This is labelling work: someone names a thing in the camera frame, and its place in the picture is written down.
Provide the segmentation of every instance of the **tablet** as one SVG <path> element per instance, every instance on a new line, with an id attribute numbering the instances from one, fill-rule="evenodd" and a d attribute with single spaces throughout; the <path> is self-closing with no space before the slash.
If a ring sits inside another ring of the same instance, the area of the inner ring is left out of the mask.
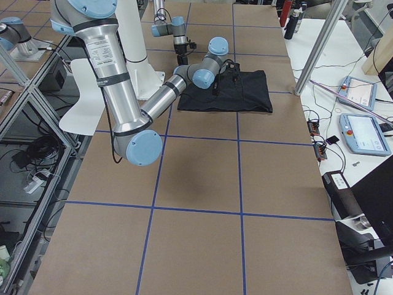
<path id="1" fill-rule="evenodd" d="M 338 93 L 352 102 L 360 104 L 369 111 L 374 109 L 376 95 L 376 84 L 374 83 L 347 76 L 338 90 Z M 350 105 L 340 97 L 338 97 L 338 101 Z"/>
<path id="2" fill-rule="evenodd" d="M 348 148 L 354 154 L 381 156 L 391 154 L 375 117 L 342 114 L 340 115 L 340 127 Z"/>

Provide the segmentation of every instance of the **red cylinder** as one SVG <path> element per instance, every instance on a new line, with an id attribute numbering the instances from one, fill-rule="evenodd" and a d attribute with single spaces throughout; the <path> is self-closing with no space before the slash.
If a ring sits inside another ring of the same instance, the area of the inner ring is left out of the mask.
<path id="1" fill-rule="evenodd" d="M 281 16 L 280 16 L 280 26 L 283 28 L 287 22 L 290 8 L 292 7 L 292 0 L 285 0 L 282 6 Z"/>

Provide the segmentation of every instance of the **green object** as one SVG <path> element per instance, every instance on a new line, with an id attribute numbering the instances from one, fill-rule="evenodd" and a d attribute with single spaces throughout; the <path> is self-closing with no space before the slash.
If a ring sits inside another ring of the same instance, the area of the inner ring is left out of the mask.
<path id="1" fill-rule="evenodd" d="M 10 265 L 7 263 L 7 261 L 0 259 L 0 276 L 5 279 L 8 276 L 9 271 Z"/>

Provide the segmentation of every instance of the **folded black fabric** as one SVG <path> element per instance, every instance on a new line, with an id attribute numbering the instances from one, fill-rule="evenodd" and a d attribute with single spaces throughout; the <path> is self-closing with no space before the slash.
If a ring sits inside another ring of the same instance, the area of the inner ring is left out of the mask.
<path id="1" fill-rule="evenodd" d="M 213 95 L 214 84 L 208 89 L 190 85 L 182 93 L 178 110 L 199 112 L 273 112 L 264 71 L 240 72 L 233 80 L 226 72 L 219 77 L 219 94 Z"/>

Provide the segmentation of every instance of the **white table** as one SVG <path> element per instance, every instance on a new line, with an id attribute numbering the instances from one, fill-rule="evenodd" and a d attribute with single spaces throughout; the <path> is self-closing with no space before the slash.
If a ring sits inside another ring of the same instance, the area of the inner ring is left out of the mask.
<path id="1" fill-rule="evenodd" d="M 301 71 L 297 70 L 304 67 L 309 53 L 313 48 L 316 38 L 323 26 L 323 23 L 323 20 L 304 19 L 299 32 L 297 34 L 294 34 L 291 40 L 286 40 L 286 46 L 289 57 L 291 59 L 291 65 L 292 69 L 294 70 L 295 77 L 300 76 Z M 347 65 L 348 63 L 357 61 L 362 55 L 363 50 L 360 48 L 347 24 L 344 21 L 339 21 L 316 67 L 321 65 Z M 352 63 L 345 67 L 334 66 L 321 67 L 318 69 L 316 68 L 313 71 L 311 78 L 312 80 L 325 85 L 337 86 L 332 87 L 334 91 L 338 90 L 338 85 L 341 85 L 344 77 L 348 76 L 349 74 L 351 76 L 358 77 L 359 79 L 364 79 L 366 81 L 378 82 L 378 76 L 367 76 L 362 72 L 361 66 L 365 60 L 366 57 L 363 56 L 357 63 Z M 377 85 L 378 86 L 376 97 L 380 100 L 392 101 L 388 92 L 383 87 L 382 83 L 378 83 Z M 372 171 L 375 167 L 385 161 L 387 157 L 377 157 L 350 153 L 349 149 L 345 144 L 344 137 L 341 134 L 338 124 L 338 118 L 341 113 L 363 114 L 364 112 L 358 111 L 357 109 L 346 106 L 345 104 L 341 104 L 339 102 L 335 103 L 335 97 L 331 94 L 328 94 L 327 92 L 325 92 L 325 90 L 322 90 L 319 87 L 314 87 L 314 93 L 317 104 L 329 110 L 333 110 L 330 126 L 329 120 L 321 120 L 319 130 L 324 138 L 329 138 L 333 135 L 336 135 L 340 139 L 338 144 L 342 148 L 346 157 L 346 168 L 344 171 L 344 176 L 347 179 L 349 185 L 352 186 L 359 180 L 361 180 L 370 171 Z M 319 114 L 320 118 L 330 116 L 329 112 L 315 104 L 313 86 L 311 83 L 309 83 L 304 89 L 301 95 L 301 99 L 302 104 L 309 107 L 313 111 L 316 111 Z M 374 111 L 384 117 L 393 116 L 393 104 L 376 102 Z M 309 116 L 310 119 L 316 118 L 316 115 L 312 112 L 305 112 L 305 116 L 306 118 L 308 118 Z M 386 138 L 386 140 L 393 151 L 393 138 Z M 331 145 L 329 146 L 329 148 L 333 149 L 335 152 L 341 155 L 340 150 L 335 145 Z M 321 162 L 321 175 L 328 171 L 339 170 L 341 167 L 341 160 L 337 155 L 335 155 L 331 151 L 327 151 L 327 157 L 327 160 Z M 353 164 L 357 162 L 360 163 L 356 166 L 353 166 Z M 353 228 L 353 222 L 351 220 L 345 220 L 343 222 Z M 376 236 L 375 232 L 372 229 L 362 231 L 361 233 L 366 234 L 367 232 L 370 232 L 374 236 Z M 373 294 L 373 286 L 369 287 L 366 284 L 358 285 L 350 272 L 348 272 L 348 275 L 351 279 L 352 290 L 354 294 L 360 294 L 363 289 L 370 289 L 369 294 Z M 377 294 L 390 295 L 392 293 L 393 279 L 382 280 L 379 284 Z"/>

